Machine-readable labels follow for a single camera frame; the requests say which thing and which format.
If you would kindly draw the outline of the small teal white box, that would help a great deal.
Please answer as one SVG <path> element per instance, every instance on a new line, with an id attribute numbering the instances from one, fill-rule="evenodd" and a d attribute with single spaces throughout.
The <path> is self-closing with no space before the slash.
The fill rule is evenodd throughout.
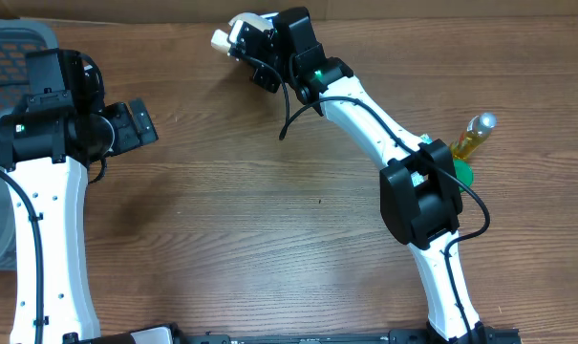
<path id="1" fill-rule="evenodd" d="M 422 139 L 422 141 L 426 144 L 430 144 L 433 142 L 433 140 L 427 135 L 427 134 L 423 134 L 420 136 L 420 138 Z"/>

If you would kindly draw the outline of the yellow dish soap bottle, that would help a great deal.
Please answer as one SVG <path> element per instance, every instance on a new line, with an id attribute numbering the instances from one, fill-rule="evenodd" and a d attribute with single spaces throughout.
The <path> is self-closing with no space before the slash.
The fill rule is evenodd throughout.
<path id="1" fill-rule="evenodd" d="M 496 124 L 497 118 L 490 112 L 473 117 L 460 137 L 449 146 L 453 159 L 466 161 L 489 138 Z"/>

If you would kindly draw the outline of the green lid jar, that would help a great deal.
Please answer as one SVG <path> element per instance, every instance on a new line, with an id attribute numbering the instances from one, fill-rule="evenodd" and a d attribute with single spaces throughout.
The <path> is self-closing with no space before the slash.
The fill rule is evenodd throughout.
<path id="1" fill-rule="evenodd" d="M 459 181 L 470 187 L 474 181 L 474 173 L 466 161 L 453 160 L 456 177 Z"/>

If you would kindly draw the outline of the brown snack packet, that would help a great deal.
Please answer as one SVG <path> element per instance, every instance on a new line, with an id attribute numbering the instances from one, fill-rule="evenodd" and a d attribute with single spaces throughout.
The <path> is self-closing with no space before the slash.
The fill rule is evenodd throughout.
<path id="1" fill-rule="evenodd" d="M 242 12 L 234 16 L 228 25 L 229 32 L 217 29 L 210 40 L 211 47 L 216 51 L 230 55 L 230 49 L 241 43 L 246 43 L 250 37 L 262 36 L 273 29 L 272 18 L 277 12 L 256 14 Z"/>

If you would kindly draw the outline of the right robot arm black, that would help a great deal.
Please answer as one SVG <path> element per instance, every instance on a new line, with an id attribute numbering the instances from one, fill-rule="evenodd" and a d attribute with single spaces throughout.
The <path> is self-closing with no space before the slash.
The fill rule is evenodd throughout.
<path id="1" fill-rule="evenodd" d="M 461 192 L 449 148 L 401 127 L 367 94 L 353 70 L 325 54 L 303 7 L 267 15 L 243 12 L 214 49 L 253 69 L 251 80 L 275 93 L 293 90 L 304 109 L 342 128 L 379 171 L 380 213 L 411 251 L 428 304 L 425 343 L 485 343 L 460 264 Z"/>

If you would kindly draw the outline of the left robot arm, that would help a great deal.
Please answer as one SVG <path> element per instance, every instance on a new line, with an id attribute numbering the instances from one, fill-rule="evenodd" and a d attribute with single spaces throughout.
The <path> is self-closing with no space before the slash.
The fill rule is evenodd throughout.
<path id="1" fill-rule="evenodd" d="M 89 289 L 84 201 L 93 162 L 158 140 L 141 99 L 104 103 L 101 72 L 73 50 L 26 55 L 30 93 L 0 118 L 17 292 L 12 343 L 175 343 L 170 325 L 102 335 Z"/>

